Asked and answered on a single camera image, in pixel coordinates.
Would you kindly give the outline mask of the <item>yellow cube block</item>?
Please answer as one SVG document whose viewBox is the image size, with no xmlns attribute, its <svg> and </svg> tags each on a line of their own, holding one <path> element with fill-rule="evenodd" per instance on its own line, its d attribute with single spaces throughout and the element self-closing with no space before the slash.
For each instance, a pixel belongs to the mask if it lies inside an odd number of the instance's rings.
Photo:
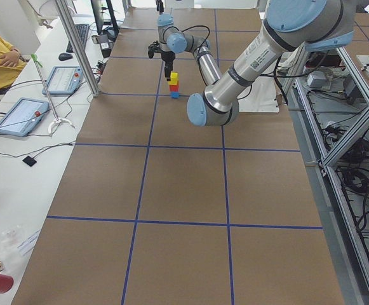
<svg viewBox="0 0 369 305">
<path fill-rule="evenodd" d="M 177 86 L 179 83 L 179 76 L 177 72 L 171 72 L 170 74 L 170 80 L 168 81 L 168 84 L 170 86 Z"/>
</svg>

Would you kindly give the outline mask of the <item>red cube block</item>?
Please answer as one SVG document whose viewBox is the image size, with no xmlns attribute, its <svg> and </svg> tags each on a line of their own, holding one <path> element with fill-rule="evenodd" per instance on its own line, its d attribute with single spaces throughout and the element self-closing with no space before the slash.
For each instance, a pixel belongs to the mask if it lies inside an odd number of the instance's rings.
<svg viewBox="0 0 369 305">
<path fill-rule="evenodd" d="M 179 84 L 169 85 L 170 92 L 179 92 Z"/>
</svg>

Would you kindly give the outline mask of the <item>blue cube block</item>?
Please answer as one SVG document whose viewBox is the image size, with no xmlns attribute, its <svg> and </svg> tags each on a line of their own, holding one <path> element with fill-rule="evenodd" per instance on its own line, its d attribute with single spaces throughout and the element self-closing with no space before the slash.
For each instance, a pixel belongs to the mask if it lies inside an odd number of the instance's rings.
<svg viewBox="0 0 369 305">
<path fill-rule="evenodd" d="M 171 98 L 179 98 L 180 97 L 180 94 L 179 94 L 179 92 L 178 91 L 171 91 L 170 92 L 170 97 Z"/>
</svg>

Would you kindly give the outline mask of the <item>black monitor stand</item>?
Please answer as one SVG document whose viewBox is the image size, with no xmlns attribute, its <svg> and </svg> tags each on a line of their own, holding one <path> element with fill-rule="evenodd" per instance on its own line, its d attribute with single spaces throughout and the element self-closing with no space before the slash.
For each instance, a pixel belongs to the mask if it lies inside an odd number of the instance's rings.
<svg viewBox="0 0 369 305">
<path fill-rule="evenodd" d="M 100 0 L 91 0 L 91 8 L 95 19 L 97 34 L 106 35 L 110 41 L 115 41 L 119 34 L 119 26 L 110 0 L 105 3 Z"/>
</svg>

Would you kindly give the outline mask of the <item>black computer keyboard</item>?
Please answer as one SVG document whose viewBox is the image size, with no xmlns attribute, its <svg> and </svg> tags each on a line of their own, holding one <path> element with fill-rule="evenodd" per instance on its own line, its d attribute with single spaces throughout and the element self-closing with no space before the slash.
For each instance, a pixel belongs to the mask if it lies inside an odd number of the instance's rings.
<svg viewBox="0 0 369 305">
<path fill-rule="evenodd" d="M 89 31 L 90 31 L 90 25 L 89 24 L 75 24 L 74 26 L 76 28 L 77 36 L 78 36 L 83 48 L 85 48 L 87 40 L 88 40 L 88 34 L 89 34 Z M 73 53 L 74 52 L 70 41 L 68 42 L 66 52 L 67 53 Z"/>
</svg>

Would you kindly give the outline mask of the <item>black computer mouse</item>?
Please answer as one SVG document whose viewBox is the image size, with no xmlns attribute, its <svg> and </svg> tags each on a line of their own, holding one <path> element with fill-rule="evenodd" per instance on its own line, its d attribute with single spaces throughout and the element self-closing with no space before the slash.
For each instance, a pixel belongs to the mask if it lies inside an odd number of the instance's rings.
<svg viewBox="0 0 369 305">
<path fill-rule="evenodd" d="M 58 56 L 59 61 L 66 61 L 72 59 L 73 56 L 70 53 L 61 53 Z"/>
</svg>

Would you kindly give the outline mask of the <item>far blue teach pendant tablet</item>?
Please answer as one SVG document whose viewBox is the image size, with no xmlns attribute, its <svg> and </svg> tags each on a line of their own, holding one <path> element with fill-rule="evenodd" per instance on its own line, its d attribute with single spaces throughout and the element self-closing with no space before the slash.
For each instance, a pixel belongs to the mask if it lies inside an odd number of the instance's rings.
<svg viewBox="0 0 369 305">
<path fill-rule="evenodd" d="M 46 85 L 51 96 L 66 96 L 74 93 L 83 80 L 80 66 L 54 66 Z"/>
</svg>

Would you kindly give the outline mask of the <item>blue teach pendant tablet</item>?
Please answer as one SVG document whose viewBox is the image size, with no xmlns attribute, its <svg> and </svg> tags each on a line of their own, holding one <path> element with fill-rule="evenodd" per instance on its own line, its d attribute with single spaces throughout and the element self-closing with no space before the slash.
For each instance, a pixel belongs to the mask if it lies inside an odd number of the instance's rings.
<svg viewBox="0 0 369 305">
<path fill-rule="evenodd" d="M 74 93 L 83 80 L 80 66 L 54 66 L 46 85 L 51 96 L 66 96 Z"/>
<path fill-rule="evenodd" d="M 0 134 L 25 137 L 48 111 L 48 101 L 21 98 L 0 120 Z"/>
</svg>

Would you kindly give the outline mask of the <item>silver rod white stand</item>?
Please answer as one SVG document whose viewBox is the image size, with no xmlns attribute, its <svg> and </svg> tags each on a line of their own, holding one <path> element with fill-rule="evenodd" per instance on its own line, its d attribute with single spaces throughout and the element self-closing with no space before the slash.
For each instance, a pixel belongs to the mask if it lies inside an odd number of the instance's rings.
<svg viewBox="0 0 369 305">
<path fill-rule="evenodd" d="M 58 115 L 56 107 L 54 105 L 54 102 L 52 101 L 52 97 L 51 94 L 49 92 L 48 89 L 48 85 L 47 85 L 47 81 L 44 79 L 44 76 L 41 72 L 41 68 L 43 67 L 43 65 L 40 63 L 40 61 L 37 59 L 37 55 L 36 54 L 32 54 L 31 55 L 31 59 L 34 63 L 34 65 L 36 66 L 37 69 L 37 73 L 39 74 L 39 77 L 41 79 L 42 85 L 43 85 L 43 90 L 46 92 L 46 96 L 48 99 L 48 102 L 50 104 L 50 109 L 53 113 L 54 116 L 54 120 L 49 124 L 48 126 L 48 135 L 52 136 L 55 132 L 55 129 L 60 126 L 62 123 L 67 123 L 69 124 L 72 128 L 75 128 L 74 124 L 72 123 L 71 120 L 67 119 L 67 118 L 62 118 Z"/>
</svg>

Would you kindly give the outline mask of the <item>grey power adapter box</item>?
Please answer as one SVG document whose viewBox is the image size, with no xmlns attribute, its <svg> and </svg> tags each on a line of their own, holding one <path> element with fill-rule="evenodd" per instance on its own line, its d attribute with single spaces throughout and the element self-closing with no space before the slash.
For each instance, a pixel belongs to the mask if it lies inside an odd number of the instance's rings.
<svg viewBox="0 0 369 305">
<path fill-rule="evenodd" d="M 307 85 L 310 88 L 321 88 L 326 84 L 327 78 L 322 71 L 313 71 L 307 77 Z"/>
</svg>

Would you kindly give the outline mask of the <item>near blue teach pendant tablet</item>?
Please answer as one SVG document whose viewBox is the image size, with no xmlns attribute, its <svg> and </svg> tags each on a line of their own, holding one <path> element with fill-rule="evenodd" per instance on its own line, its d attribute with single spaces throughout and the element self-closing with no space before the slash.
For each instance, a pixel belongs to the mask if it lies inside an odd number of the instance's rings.
<svg viewBox="0 0 369 305">
<path fill-rule="evenodd" d="M 21 98 L 0 120 L 0 134 L 25 137 L 48 111 L 48 101 Z"/>
</svg>

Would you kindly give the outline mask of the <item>small black square pad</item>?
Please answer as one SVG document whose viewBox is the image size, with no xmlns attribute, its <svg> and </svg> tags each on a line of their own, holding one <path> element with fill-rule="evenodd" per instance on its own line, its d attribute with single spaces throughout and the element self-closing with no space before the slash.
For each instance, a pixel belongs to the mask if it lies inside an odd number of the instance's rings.
<svg viewBox="0 0 369 305">
<path fill-rule="evenodd" d="M 29 167 L 32 167 L 37 163 L 36 159 L 31 156 L 26 156 L 22 161 Z"/>
</svg>

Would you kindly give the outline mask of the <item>aluminium frame post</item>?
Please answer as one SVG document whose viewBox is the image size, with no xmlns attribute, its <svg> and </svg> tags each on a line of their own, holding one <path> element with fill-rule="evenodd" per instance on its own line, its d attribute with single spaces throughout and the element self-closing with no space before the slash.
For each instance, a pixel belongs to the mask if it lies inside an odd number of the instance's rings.
<svg viewBox="0 0 369 305">
<path fill-rule="evenodd" d="M 74 54 L 77 57 L 77 61 L 83 70 L 83 74 L 90 88 L 91 94 L 93 95 L 93 97 L 97 97 L 99 94 L 98 84 L 95 79 L 94 73 L 91 69 L 88 57 L 86 56 L 85 48 L 83 48 L 77 36 L 76 28 L 74 26 L 75 24 L 71 16 L 71 13 L 69 12 L 69 9 L 67 7 L 66 1 L 55 0 L 55 6 L 58 11 L 62 25 L 64 27 L 65 33 L 69 41 L 71 42 Z"/>
</svg>

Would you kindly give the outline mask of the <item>white central pedestal column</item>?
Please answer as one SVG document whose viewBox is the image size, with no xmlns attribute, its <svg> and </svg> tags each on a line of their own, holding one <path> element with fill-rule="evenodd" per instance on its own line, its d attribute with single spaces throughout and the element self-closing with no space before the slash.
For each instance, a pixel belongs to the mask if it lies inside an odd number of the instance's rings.
<svg viewBox="0 0 369 305">
<path fill-rule="evenodd" d="M 240 112 L 278 113 L 276 87 L 272 78 L 258 77 L 238 95 Z"/>
</svg>

